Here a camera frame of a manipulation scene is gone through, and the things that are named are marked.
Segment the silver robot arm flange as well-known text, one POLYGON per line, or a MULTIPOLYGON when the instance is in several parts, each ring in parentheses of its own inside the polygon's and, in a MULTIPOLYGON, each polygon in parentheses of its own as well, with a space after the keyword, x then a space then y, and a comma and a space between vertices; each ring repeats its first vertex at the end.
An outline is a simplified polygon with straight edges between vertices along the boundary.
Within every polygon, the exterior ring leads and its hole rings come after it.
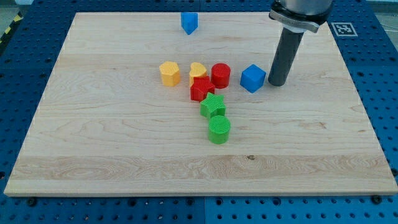
POLYGON ((275 0, 269 17, 292 32, 317 33, 332 9, 332 0, 275 0))

